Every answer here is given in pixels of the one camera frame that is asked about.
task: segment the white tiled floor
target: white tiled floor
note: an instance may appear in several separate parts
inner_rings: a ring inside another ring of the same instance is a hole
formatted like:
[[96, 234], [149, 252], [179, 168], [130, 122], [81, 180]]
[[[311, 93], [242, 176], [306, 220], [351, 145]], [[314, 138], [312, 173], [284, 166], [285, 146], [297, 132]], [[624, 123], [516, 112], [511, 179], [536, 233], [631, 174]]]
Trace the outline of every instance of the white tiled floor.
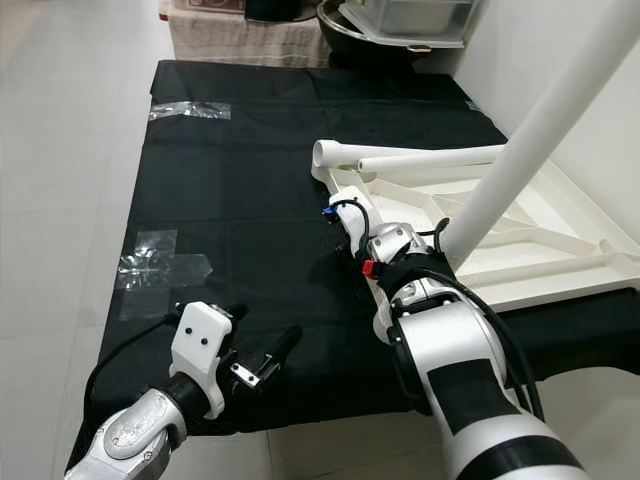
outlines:
[[[173, 54], [158, 0], [0, 0], [0, 395], [4, 480], [60, 479], [95, 364], [149, 87]], [[551, 425], [596, 478], [631, 478], [638, 382], [546, 382]], [[415, 414], [190, 439], [166, 480], [444, 478]]]

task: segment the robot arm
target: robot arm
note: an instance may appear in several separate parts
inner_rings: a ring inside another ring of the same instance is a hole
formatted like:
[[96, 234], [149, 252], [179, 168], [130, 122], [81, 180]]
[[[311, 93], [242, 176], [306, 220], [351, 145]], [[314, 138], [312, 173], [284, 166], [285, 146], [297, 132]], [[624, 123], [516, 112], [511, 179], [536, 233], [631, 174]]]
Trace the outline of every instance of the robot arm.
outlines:
[[104, 422], [65, 480], [159, 479], [187, 438], [186, 419], [213, 420], [224, 410], [225, 400], [261, 393], [282, 370], [302, 331], [287, 330], [253, 369], [235, 361], [237, 354], [230, 349], [238, 320], [239, 315], [215, 305], [188, 304], [171, 346], [167, 386], [149, 390]]
[[[356, 260], [366, 259], [360, 267], [379, 307], [374, 330], [386, 330], [406, 395], [437, 419], [449, 478], [588, 480], [553, 431], [507, 395], [500, 337], [456, 282], [441, 281], [453, 278], [444, 255], [410, 224], [370, 228], [344, 201], [361, 197], [366, 217], [370, 206], [358, 193], [341, 191], [324, 213], [340, 219]], [[365, 236], [366, 252], [356, 253]]]

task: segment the black cloth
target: black cloth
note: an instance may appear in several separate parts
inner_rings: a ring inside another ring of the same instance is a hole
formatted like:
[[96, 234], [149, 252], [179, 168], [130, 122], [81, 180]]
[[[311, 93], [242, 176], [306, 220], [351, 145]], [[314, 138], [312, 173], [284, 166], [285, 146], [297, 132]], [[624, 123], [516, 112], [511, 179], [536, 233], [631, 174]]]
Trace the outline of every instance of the black cloth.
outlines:
[[[234, 346], [259, 351], [290, 325], [304, 330], [288, 368], [261, 401], [228, 409], [192, 435], [405, 411], [386, 347], [374, 335], [375, 304], [362, 275], [333, 253], [342, 228], [320, 215], [324, 185], [310, 175], [315, 140], [414, 148], [501, 144], [505, 138], [446, 76], [389, 78], [329, 70], [286, 70], [163, 61], [154, 104], [225, 102], [230, 120], [173, 116], [147, 128], [123, 254], [138, 232], [176, 229], [177, 254], [205, 254], [201, 287], [168, 302], [246, 303]], [[115, 290], [101, 357], [150, 320], [120, 321]], [[538, 379], [580, 367], [640, 371], [640, 304], [632, 290], [504, 314]], [[161, 383], [174, 334], [163, 328], [116, 358], [99, 377], [95, 413], [130, 405]]]

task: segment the clear tape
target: clear tape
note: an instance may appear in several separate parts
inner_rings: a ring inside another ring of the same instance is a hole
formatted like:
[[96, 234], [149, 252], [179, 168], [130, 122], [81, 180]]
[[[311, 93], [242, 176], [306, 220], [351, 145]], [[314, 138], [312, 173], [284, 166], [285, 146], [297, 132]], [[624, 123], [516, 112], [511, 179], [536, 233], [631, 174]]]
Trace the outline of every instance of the clear tape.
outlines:
[[206, 255], [176, 255], [176, 230], [139, 232], [132, 255], [118, 264], [115, 288], [124, 290], [119, 320], [164, 315], [172, 287], [200, 286], [212, 272]]
[[173, 102], [152, 105], [149, 121], [184, 115], [185, 117], [231, 120], [231, 105], [217, 102]]

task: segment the white pipe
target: white pipe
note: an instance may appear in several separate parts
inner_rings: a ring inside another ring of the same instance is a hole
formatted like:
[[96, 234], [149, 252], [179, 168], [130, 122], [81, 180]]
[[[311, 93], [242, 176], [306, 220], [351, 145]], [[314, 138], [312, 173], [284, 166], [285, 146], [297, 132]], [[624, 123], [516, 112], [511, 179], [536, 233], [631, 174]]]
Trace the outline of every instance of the white pipe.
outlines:
[[491, 145], [453, 150], [427, 150], [416, 155], [363, 158], [358, 162], [358, 170], [362, 173], [369, 173], [406, 168], [481, 165], [493, 163], [502, 148], [502, 145]]
[[425, 151], [429, 150], [347, 145], [335, 140], [318, 140], [313, 146], [313, 166], [316, 168], [355, 167], [361, 158], [415, 155]]
[[[640, 37], [640, 0], [617, 0], [543, 94], [442, 234], [456, 270], [549, 158]], [[602, 122], [611, 121], [603, 118]]]

